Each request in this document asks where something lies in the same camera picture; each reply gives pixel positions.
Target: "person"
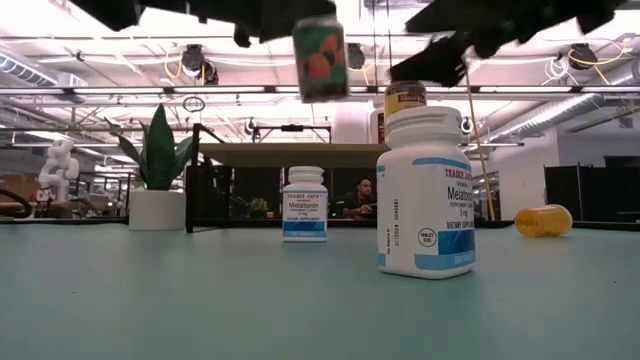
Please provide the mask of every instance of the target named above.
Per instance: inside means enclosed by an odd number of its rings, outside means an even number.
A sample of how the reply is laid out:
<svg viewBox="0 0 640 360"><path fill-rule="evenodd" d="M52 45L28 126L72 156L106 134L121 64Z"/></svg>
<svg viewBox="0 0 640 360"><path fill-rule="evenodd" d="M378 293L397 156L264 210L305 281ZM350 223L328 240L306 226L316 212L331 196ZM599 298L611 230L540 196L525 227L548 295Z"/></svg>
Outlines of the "person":
<svg viewBox="0 0 640 360"><path fill-rule="evenodd" d="M362 220L374 215L375 197L371 194L371 179L366 176L356 181L356 191L344 195L344 216Z"/></svg>

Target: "white pill bottle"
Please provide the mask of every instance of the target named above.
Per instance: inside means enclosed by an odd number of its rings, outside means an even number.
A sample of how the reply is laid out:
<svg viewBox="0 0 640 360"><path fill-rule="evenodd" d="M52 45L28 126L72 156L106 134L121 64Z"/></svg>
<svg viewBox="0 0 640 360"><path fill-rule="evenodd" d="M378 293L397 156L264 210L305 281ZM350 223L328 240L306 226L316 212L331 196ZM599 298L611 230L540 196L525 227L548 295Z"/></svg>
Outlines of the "white pill bottle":
<svg viewBox="0 0 640 360"><path fill-rule="evenodd" d="M378 159L378 266L444 279L476 261L471 165L456 109L423 106L387 122L391 147Z"/></svg>
<svg viewBox="0 0 640 360"><path fill-rule="evenodd" d="M285 242L327 240L327 188L315 166L289 168L289 185L282 194L282 235Z"/></svg>

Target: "can label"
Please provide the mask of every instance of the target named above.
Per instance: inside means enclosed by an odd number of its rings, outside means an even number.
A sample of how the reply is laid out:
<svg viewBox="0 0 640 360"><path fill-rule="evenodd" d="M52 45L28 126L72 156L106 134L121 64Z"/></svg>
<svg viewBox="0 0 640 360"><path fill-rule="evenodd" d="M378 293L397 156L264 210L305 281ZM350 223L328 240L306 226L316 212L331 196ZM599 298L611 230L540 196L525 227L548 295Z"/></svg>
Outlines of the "can label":
<svg viewBox="0 0 640 360"><path fill-rule="evenodd" d="M384 116L389 117L400 110L427 105L427 97L423 92L405 91L392 93L384 98Z"/></svg>
<svg viewBox="0 0 640 360"><path fill-rule="evenodd" d="M294 30L298 84L303 102L348 95L347 56L342 26L307 25Z"/></svg>

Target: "fluorescent light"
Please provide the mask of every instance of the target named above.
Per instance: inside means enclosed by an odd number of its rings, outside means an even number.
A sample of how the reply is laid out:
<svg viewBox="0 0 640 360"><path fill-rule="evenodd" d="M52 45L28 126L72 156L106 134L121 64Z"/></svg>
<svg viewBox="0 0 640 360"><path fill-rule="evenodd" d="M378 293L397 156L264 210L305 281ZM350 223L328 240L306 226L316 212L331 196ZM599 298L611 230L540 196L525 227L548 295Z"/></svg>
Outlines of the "fluorescent light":
<svg viewBox="0 0 640 360"><path fill-rule="evenodd" d="M64 91L56 88L18 88L0 89L0 95L62 95Z"/></svg>
<svg viewBox="0 0 640 360"><path fill-rule="evenodd" d="M548 93L548 92L569 92L571 86L482 86L480 92L503 92L503 93Z"/></svg>
<svg viewBox="0 0 640 360"><path fill-rule="evenodd" d="M173 89L175 93L179 94L215 94L215 93L262 93L264 88L262 86L183 86Z"/></svg>
<svg viewBox="0 0 640 360"><path fill-rule="evenodd" d="M24 143L24 144L7 144L13 147L26 147L26 148L36 148L36 147L50 147L51 143Z"/></svg>
<svg viewBox="0 0 640 360"><path fill-rule="evenodd" d="M105 148L105 147L118 147L118 144L75 144L74 145L77 148Z"/></svg>
<svg viewBox="0 0 640 360"><path fill-rule="evenodd" d="M276 86L276 92L297 94L300 92L300 88L297 86Z"/></svg>
<svg viewBox="0 0 640 360"><path fill-rule="evenodd" d="M76 94L162 94L158 87L111 87L111 88L74 88Z"/></svg>
<svg viewBox="0 0 640 360"><path fill-rule="evenodd" d="M11 144L13 147L26 147L26 148L36 148L36 147L50 147L52 144L47 143L20 143L20 144ZM118 144L74 144L73 147L76 149L90 149L90 148L117 148ZM142 144L133 144L135 147L142 147Z"/></svg>
<svg viewBox="0 0 640 360"><path fill-rule="evenodd" d="M427 87L427 94L429 93L441 93L441 92L465 92L467 91L467 88L464 87L460 87L460 86L455 86L452 88L445 88L445 87Z"/></svg>
<svg viewBox="0 0 640 360"><path fill-rule="evenodd" d="M160 81L166 82L168 84L171 84L171 86L176 86L176 83L174 83L173 81L169 80L168 78L160 78Z"/></svg>
<svg viewBox="0 0 640 360"><path fill-rule="evenodd" d="M524 146L524 143L485 143L480 144L481 147L518 147Z"/></svg>
<svg viewBox="0 0 640 360"><path fill-rule="evenodd" d="M93 155L93 156L104 156L104 154L101 154L95 150L91 150L91 149L83 149L83 148L79 148L78 150L82 151L83 153L89 154L89 155Z"/></svg>
<svg viewBox="0 0 640 360"><path fill-rule="evenodd" d="M55 132L47 132L47 131L26 131L25 134L27 135L31 135L31 136L37 136L39 138L42 139L48 139L48 140L66 140L69 137L62 135L60 133L55 133Z"/></svg>
<svg viewBox="0 0 640 360"><path fill-rule="evenodd" d="M585 86L582 92L640 92L640 86Z"/></svg>
<svg viewBox="0 0 640 360"><path fill-rule="evenodd" d="M124 155L109 155L109 157L112 158L113 160L135 164L135 161L131 160L131 158L129 158L128 156L124 156Z"/></svg>

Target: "cable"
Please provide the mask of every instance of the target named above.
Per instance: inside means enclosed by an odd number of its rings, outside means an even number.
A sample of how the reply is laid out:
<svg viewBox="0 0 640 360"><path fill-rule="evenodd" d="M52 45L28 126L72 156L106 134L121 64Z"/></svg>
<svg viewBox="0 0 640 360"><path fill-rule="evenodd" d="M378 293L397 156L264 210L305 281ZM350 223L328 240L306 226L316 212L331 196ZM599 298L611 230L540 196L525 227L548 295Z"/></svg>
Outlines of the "cable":
<svg viewBox="0 0 640 360"><path fill-rule="evenodd" d="M8 198L11 198L16 202L20 203L20 206L22 206L22 211L0 209L0 215L12 217L14 219L25 219L31 216L31 212L33 211L33 208L31 207L31 204L29 204L29 202L25 200L22 196L4 189L0 189L0 195L4 195Z"/></svg>
<svg viewBox="0 0 640 360"><path fill-rule="evenodd" d="M483 147L480 146L480 136L478 136L478 126L476 124L476 114L473 111L473 98L471 96L471 84L469 82L469 74L465 76L467 81L467 95L469 96L469 108L471 109L471 121L473 122L473 135L476 137L476 145L478 146L478 154L480 154L480 163L482 164L482 177L484 179L484 187L487 190L487 200L489 201L489 216L491 221L496 221L496 214L493 211L493 198L491 196L491 187L489 186L489 177L487 176L487 166L484 162Z"/></svg>
<svg viewBox="0 0 640 360"><path fill-rule="evenodd" d="M178 73L177 74L172 74L171 71L169 71L169 63L165 62L164 63L164 72L167 73L167 75L171 78L177 78L180 76L180 74L182 73L182 56L184 55L184 51L180 52L180 60L178 60Z"/></svg>
<svg viewBox="0 0 640 360"><path fill-rule="evenodd" d="M620 60L620 58L622 57L622 55L624 55L624 54L627 52L626 50L627 50L627 42L626 42L626 41L623 41L623 42L622 42L622 48L620 48L620 53L618 54L618 56L616 56L616 57L614 57L614 58L612 58L612 59L609 59L609 60L600 61L600 62L591 62L591 61L579 60L579 59L576 59L576 58L574 58L573 56L571 56L571 54L573 54L573 52L574 52L574 50L573 50L573 49L569 50L569 52L567 53L567 57L568 57L569 59L571 59L571 60L573 60L573 61L577 62L578 64L591 65L591 66L599 66L599 65L606 65L606 64L610 64L610 63L612 63L612 62L614 62L614 61Z"/></svg>

